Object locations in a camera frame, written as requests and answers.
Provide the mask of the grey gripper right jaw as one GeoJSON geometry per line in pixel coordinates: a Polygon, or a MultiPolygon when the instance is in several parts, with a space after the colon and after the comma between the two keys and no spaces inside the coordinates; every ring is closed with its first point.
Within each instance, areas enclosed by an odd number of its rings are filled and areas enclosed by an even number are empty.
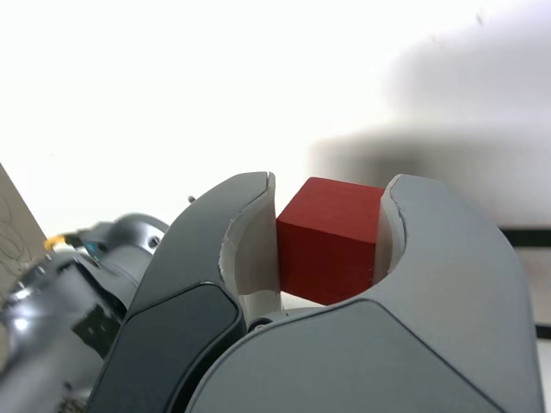
{"type": "Polygon", "coordinates": [[[189,411],[542,411],[529,286],[498,227],[408,175],[388,184],[380,222],[385,277],[236,342],[189,411]]]}

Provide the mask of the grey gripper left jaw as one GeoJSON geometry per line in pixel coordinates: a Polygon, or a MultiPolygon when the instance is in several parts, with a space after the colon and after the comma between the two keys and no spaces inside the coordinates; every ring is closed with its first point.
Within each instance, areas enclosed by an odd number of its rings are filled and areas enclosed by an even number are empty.
{"type": "Polygon", "coordinates": [[[184,411],[248,324],[281,309],[275,189],[269,172],[233,176],[170,225],[87,411],[184,411]]]}

